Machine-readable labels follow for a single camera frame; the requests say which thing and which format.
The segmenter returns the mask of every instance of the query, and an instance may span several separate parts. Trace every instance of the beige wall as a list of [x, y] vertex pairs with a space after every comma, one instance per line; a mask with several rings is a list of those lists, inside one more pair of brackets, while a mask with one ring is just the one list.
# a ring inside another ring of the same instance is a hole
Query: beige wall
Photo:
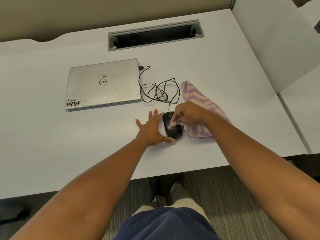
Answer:
[[[295, 0], [299, 5], [306, 0]], [[64, 33], [229, 8], [231, 0], [1, 0], [0, 41], [47, 41]]]

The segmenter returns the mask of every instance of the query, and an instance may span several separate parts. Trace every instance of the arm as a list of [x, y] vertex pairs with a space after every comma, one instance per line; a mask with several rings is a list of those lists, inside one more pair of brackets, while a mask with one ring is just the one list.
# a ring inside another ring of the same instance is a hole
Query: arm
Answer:
[[320, 239], [320, 184], [221, 116], [192, 102], [172, 122], [204, 125], [227, 161], [288, 239]]
[[147, 147], [175, 142], [158, 131], [163, 114], [155, 109], [146, 124], [136, 120], [134, 140], [67, 184], [11, 240], [101, 240]]

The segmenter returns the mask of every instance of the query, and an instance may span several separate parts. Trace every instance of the left hand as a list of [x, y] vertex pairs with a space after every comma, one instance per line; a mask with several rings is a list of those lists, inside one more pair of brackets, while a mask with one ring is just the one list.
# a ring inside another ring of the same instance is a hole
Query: left hand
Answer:
[[140, 129], [136, 136], [136, 139], [140, 140], [146, 146], [155, 146], [161, 142], [175, 143], [175, 139], [162, 135], [158, 130], [159, 121], [165, 113], [158, 114], [158, 110], [155, 109], [153, 116], [149, 111], [149, 120], [142, 125], [138, 119], [136, 123]]

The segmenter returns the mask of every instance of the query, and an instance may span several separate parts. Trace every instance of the purple striped towel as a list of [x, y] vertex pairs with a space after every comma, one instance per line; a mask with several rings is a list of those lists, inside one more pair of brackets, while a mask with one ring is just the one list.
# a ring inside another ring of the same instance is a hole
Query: purple striped towel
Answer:
[[[181, 84], [182, 95], [185, 101], [191, 101], [205, 109], [219, 114], [226, 121], [231, 123], [222, 109], [211, 101], [208, 97], [203, 95], [190, 81], [183, 81]], [[203, 125], [184, 126], [184, 130], [188, 133], [189, 137], [212, 137], [209, 130]]]

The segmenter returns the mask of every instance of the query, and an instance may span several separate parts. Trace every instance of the laptop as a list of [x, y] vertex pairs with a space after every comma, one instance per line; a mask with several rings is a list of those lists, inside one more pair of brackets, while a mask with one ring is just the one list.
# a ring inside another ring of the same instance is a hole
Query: laptop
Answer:
[[141, 99], [138, 59], [72, 67], [65, 109]]

